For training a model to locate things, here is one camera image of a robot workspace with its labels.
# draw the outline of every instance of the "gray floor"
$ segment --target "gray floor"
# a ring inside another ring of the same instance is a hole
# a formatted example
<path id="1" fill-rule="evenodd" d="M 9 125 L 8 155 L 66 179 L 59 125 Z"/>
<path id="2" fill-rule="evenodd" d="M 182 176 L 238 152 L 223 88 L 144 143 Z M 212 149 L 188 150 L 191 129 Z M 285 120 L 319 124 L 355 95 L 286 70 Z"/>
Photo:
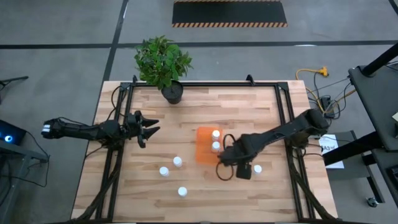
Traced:
<path id="1" fill-rule="evenodd" d="M 291 1 L 282 0 L 286 29 L 178 29 L 170 28 L 171 0 L 130 0 L 120 42 L 167 34 L 179 42 L 394 40 L 398 16 L 388 0 Z M 122 0 L 48 1 L 0 0 L 0 44 L 111 43 Z M 369 63 L 388 45 L 332 47 L 223 47 L 183 48 L 193 57 L 194 70 L 187 80 L 291 80 L 299 68 L 327 66 L 330 76 L 317 77 L 317 85 L 346 78 L 347 70 Z M 68 220 L 87 142 L 76 139 L 46 140 L 40 136 L 43 121 L 58 116 L 92 123 L 108 58 L 108 49 L 0 50 L 0 78 L 28 75 L 1 92 L 0 119 L 32 132 L 51 154 L 49 184 L 45 189 L 24 184 L 13 223 L 48 223 Z M 131 80 L 138 75 L 131 49 L 118 49 L 110 80 Z M 313 74 L 301 73 L 314 88 Z M 348 81 L 323 89 L 336 96 Z M 330 132 L 353 129 L 358 137 L 373 126 L 357 94 L 347 99 L 347 109 Z M 32 141 L 25 145 L 37 150 Z M 331 180 L 339 217 L 347 221 L 396 223 L 397 207 L 381 175 L 386 203 L 368 207 L 371 196 L 366 179 Z M 45 168 L 29 178 L 44 181 Z"/>

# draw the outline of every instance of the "orange plate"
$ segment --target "orange plate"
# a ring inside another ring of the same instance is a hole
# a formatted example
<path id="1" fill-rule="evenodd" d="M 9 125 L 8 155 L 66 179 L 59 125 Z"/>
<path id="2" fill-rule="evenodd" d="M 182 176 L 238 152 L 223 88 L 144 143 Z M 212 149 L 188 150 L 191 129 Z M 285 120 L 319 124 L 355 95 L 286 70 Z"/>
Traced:
<path id="1" fill-rule="evenodd" d="M 216 127 L 199 127 L 197 129 L 197 150 L 196 150 L 196 162 L 199 164 L 217 165 L 219 159 L 218 153 L 211 151 L 211 145 L 213 140 L 211 134 L 214 130 L 220 132 L 220 148 L 223 150 L 223 130 Z"/>

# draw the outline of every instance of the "wooden tabletop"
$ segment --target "wooden tabletop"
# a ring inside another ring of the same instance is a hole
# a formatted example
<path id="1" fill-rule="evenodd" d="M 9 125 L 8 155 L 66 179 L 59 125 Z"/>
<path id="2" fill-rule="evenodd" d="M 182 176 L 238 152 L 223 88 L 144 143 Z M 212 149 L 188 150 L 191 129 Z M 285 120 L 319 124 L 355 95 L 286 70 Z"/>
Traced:
<path id="1" fill-rule="evenodd" d="M 294 114 L 309 109 L 303 81 L 287 81 Z M 112 91 L 120 82 L 105 82 L 95 123 L 104 121 L 112 110 Z M 170 105 L 155 88 L 134 88 L 131 112 L 141 110 L 146 118 L 159 119 L 161 129 L 141 149 L 137 139 L 126 141 L 116 199 L 114 222 L 294 222 L 297 221 L 283 141 L 267 146 L 254 160 L 262 166 L 251 180 L 217 178 L 215 167 L 195 162 L 196 129 L 216 126 L 223 134 L 237 138 L 242 133 L 262 133 L 280 125 L 273 87 L 185 87 L 182 101 Z M 88 152 L 98 148 L 91 142 Z M 316 146 L 307 152 L 320 153 Z M 182 158 L 175 167 L 173 158 Z M 106 149 L 86 159 L 73 207 L 78 217 L 98 193 Z M 162 177 L 166 166 L 170 175 Z M 337 217 L 323 159 L 306 156 L 310 188 L 321 204 Z M 220 173 L 230 174 L 229 168 Z M 181 198 L 177 190 L 186 187 Z M 300 194 L 303 211 L 307 207 Z M 106 201 L 103 214 L 108 211 Z"/>

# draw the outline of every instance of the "blue light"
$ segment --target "blue light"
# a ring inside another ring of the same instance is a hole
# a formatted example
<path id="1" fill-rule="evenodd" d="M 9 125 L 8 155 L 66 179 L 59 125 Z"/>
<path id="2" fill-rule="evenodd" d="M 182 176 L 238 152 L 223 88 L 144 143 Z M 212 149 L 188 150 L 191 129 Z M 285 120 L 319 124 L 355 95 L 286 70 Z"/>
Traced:
<path id="1" fill-rule="evenodd" d="M 4 140 L 6 140 L 6 142 L 11 142 L 12 141 L 12 136 L 6 136 L 4 138 Z"/>

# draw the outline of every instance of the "small white cup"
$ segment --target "small white cup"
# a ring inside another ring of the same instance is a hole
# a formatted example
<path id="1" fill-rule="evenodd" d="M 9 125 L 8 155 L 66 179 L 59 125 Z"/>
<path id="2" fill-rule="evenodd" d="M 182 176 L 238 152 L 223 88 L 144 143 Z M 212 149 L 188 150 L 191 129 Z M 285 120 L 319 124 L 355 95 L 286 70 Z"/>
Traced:
<path id="1" fill-rule="evenodd" d="M 259 174 L 259 173 L 261 173 L 261 171 L 262 171 L 262 168 L 261 168 L 260 165 L 255 165 L 254 166 L 254 173 L 255 174 Z"/>
<path id="2" fill-rule="evenodd" d="M 180 188 L 178 189 L 178 194 L 179 194 L 179 196 L 181 196 L 181 197 L 187 196 L 187 193 L 188 193 L 188 191 L 187 191 L 187 189 L 186 189 L 185 187 L 180 187 Z"/>
<path id="3" fill-rule="evenodd" d="M 213 144 L 211 145 L 211 151 L 220 152 L 220 143 L 219 142 L 213 142 Z"/>
<path id="4" fill-rule="evenodd" d="M 218 141 L 220 138 L 220 132 L 218 130 L 214 130 L 211 134 L 211 138 L 213 139 L 213 141 Z"/>
<path id="5" fill-rule="evenodd" d="M 182 159 L 179 158 L 178 156 L 174 157 L 173 163 L 176 167 L 181 167 L 182 166 Z"/>
<path id="6" fill-rule="evenodd" d="M 159 172 L 162 176 L 168 177 L 169 176 L 169 169 L 167 167 L 161 167 Z"/>

